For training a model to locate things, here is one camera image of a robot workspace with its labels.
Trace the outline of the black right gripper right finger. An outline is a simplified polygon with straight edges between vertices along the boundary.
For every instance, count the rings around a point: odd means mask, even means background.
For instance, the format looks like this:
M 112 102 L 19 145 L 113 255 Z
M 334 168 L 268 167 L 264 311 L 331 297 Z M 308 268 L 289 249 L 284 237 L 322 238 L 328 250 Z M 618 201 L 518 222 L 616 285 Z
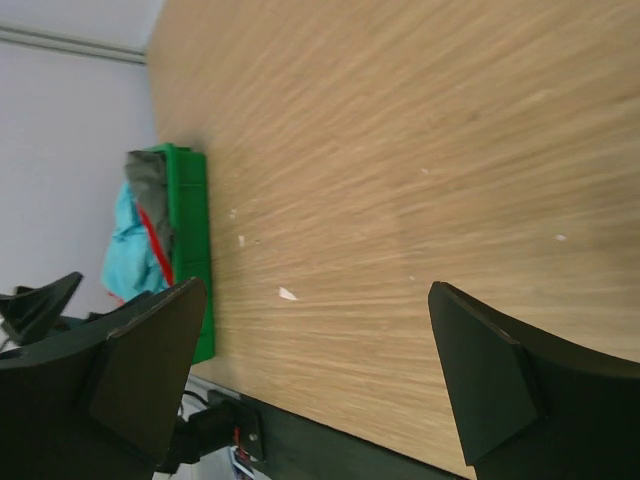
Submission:
M 428 306 L 464 461 L 479 479 L 636 479 L 639 365 L 445 282 Z

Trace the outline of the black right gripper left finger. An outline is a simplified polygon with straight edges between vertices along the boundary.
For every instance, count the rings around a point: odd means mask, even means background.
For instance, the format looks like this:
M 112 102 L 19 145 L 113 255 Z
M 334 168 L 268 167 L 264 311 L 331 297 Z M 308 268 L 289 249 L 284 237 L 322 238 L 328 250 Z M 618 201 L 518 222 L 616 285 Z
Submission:
M 1 355 L 4 479 L 150 479 L 169 447 L 206 309 L 191 278 Z

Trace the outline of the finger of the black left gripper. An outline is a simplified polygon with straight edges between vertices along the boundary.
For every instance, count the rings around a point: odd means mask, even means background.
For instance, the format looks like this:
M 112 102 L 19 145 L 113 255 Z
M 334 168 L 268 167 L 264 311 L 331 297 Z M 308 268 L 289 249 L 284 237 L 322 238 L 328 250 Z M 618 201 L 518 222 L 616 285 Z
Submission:
M 8 339 L 17 345 L 44 339 L 82 280 L 81 273 L 72 272 L 39 288 L 18 286 L 13 294 L 2 294 L 1 328 Z

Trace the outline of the turquoise t shirt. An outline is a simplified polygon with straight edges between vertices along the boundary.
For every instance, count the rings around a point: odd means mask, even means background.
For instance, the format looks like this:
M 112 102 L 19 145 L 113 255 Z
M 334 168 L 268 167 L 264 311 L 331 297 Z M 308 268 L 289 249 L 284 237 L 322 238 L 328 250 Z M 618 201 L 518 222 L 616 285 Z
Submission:
M 122 184 L 115 201 L 114 228 L 103 261 L 101 283 L 123 303 L 144 292 L 159 293 L 168 287 L 127 182 Z

